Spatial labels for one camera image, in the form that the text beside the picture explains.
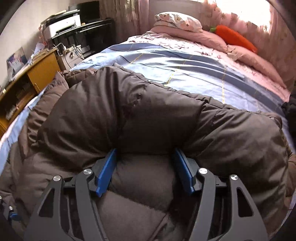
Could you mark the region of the blue striped bed sheet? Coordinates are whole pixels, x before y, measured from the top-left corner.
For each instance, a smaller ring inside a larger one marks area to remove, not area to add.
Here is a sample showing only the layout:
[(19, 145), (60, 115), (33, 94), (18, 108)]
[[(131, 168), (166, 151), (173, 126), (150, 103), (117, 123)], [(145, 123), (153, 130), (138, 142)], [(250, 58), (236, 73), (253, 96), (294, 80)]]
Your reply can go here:
[(99, 69), (117, 63), (149, 81), (198, 93), (248, 111), (277, 113), (290, 92), (227, 54), (166, 34), (130, 37), (81, 61), (74, 68)]

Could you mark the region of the left pink pillow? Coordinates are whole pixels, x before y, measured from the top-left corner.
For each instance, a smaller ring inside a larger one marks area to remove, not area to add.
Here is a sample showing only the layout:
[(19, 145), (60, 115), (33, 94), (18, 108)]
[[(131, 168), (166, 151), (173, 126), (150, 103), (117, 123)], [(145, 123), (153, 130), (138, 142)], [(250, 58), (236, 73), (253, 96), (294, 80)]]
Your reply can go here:
[(167, 26), (156, 26), (151, 29), (152, 32), (160, 34), (168, 34), (172, 37), (182, 38), (191, 42), (200, 43), (206, 47), (215, 49), (220, 52), (227, 52), (227, 44), (218, 35), (202, 31), (199, 33), (189, 32), (178, 28), (172, 28)]

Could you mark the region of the brown puffer jacket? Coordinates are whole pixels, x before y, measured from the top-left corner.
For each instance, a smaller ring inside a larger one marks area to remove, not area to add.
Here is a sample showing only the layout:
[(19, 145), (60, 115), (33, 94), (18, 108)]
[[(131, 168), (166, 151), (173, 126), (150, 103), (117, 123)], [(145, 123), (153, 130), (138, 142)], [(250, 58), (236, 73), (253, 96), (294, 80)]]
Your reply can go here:
[(177, 151), (220, 178), (236, 174), (268, 240), (295, 191), (295, 154), (274, 113), (250, 112), (148, 81), (118, 64), (56, 73), (29, 112), (1, 174), (4, 240), (25, 240), (54, 176), (70, 179), (116, 150), (107, 191), (94, 199), (107, 240), (184, 240), (194, 202)]

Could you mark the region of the black computer monitor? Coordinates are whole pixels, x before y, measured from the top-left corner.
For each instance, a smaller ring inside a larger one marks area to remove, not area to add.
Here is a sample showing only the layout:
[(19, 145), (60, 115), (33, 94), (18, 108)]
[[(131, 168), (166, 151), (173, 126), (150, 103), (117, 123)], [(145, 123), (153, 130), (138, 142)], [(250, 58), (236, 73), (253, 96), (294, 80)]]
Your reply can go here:
[(100, 19), (99, 1), (89, 1), (69, 6), (69, 10), (79, 10), (81, 23), (91, 23)]

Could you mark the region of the right pink pillow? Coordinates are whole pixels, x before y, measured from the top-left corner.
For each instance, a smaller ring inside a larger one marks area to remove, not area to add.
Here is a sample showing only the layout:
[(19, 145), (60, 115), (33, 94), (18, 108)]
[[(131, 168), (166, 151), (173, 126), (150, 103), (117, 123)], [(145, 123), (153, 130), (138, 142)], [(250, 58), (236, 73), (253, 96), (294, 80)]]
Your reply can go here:
[(234, 61), (240, 61), (266, 75), (281, 87), (287, 87), (274, 66), (254, 52), (241, 46), (227, 45), (227, 54)]

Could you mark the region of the white printer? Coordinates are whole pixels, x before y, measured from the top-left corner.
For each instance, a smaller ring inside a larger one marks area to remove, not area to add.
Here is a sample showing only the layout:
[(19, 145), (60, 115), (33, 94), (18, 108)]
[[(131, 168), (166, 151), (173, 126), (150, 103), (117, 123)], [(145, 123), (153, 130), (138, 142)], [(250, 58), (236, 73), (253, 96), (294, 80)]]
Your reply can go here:
[(41, 22), (40, 32), (45, 40), (51, 39), (65, 30), (81, 26), (80, 10), (61, 11)]

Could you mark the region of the white computer tower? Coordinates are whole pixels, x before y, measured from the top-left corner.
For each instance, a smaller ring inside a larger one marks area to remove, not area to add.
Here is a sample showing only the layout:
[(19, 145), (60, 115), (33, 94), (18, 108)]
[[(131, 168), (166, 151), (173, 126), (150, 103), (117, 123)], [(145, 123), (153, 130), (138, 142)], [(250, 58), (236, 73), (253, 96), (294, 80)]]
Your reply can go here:
[(81, 50), (81, 45), (73, 45), (70, 48), (64, 50), (62, 55), (57, 58), (61, 71), (74, 68), (76, 65), (84, 60), (84, 55)]

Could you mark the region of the pink pillow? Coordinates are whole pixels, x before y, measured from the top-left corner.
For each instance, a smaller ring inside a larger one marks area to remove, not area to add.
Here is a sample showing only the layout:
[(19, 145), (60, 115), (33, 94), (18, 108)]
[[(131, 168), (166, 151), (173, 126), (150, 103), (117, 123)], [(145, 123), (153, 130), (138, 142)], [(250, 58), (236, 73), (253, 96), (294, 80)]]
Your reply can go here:
[(168, 34), (172, 37), (182, 38), (191, 42), (200, 43), (206, 47), (215, 49), (220, 52), (227, 52), (227, 44), (218, 35), (202, 31), (199, 33), (189, 32), (178, 28), (172, 28), (167, 26), (156, 26), (151, 29), (152, 32), (160, 34)]
[(241, 46), (227, 45), (227, 54), (234, 61), (240, 61), (266, 75), (281, 87), (287, 87), (274, 66), (254, 52)]

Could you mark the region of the pink floral curtain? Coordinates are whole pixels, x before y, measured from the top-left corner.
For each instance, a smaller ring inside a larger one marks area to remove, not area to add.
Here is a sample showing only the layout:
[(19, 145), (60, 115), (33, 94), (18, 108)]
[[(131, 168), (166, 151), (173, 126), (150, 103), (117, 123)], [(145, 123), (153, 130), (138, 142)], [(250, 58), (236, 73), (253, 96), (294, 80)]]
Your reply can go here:
[(276, 68), (288, 90), (295, 85), (295, 35), (268, 1), (100, 1), (115, 21), (119, 42), (150, 30), (156, 14), (174, 11), (198, 19), (204, 30), (225, 25), (248, 39)]

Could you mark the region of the black jacket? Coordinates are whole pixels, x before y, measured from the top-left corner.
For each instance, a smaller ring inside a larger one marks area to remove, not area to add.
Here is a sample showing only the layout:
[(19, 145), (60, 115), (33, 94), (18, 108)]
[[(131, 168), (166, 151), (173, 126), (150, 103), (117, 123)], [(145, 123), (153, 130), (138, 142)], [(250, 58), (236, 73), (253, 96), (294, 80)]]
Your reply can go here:
[(285, 114), (285, 117), (287, 119), (288, 123), (288, 129), (290, 132), (290, 135), (293, 139), (293, 142), (295, 144), (295, 138), (296, 138), (296, 90), (295, 85), (294, 88), (290, 94), (288, 102), (285, 102), (282, 104), (281, 109), (283, 113)]

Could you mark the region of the white floral pillow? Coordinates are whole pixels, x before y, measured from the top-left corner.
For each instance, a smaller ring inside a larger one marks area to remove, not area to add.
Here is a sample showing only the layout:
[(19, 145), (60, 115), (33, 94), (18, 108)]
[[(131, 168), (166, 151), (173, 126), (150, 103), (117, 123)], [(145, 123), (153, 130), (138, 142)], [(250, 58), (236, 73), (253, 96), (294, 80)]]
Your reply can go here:
[(165, 26), (178, 28), (181, 30), (200, 33), (203, 32), (203, 27), (196, 18), (173, 11), (166, 11), (154, 16), (154, 26)]

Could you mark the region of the yellow wooden cabinet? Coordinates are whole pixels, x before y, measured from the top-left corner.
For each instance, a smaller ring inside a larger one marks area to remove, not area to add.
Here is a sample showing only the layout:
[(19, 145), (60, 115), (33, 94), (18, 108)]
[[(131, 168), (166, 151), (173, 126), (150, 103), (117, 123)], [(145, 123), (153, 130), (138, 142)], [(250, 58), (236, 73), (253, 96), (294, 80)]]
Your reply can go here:
[(57, 49), (44, 50), (24, 67), (1, 92), (1, 136), (24, 107), (37, 96), (60, 71)]

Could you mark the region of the orange carrot plush pillow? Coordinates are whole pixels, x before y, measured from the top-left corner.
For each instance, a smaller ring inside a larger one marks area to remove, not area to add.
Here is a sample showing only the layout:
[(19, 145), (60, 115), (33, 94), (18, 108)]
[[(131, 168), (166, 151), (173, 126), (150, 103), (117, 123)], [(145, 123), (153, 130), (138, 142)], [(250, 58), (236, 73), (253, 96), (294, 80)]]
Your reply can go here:
[(216, 35), (221, 37), (228, 45), (244, 47), (254, 53), (257, 53), (258, 51), (255, 45), (252, 44), (252, 42), (247, 40), (240, 33), (225, 25), (217, 25), (216, 27), (210, 28), (210, 32), (215, 33)]

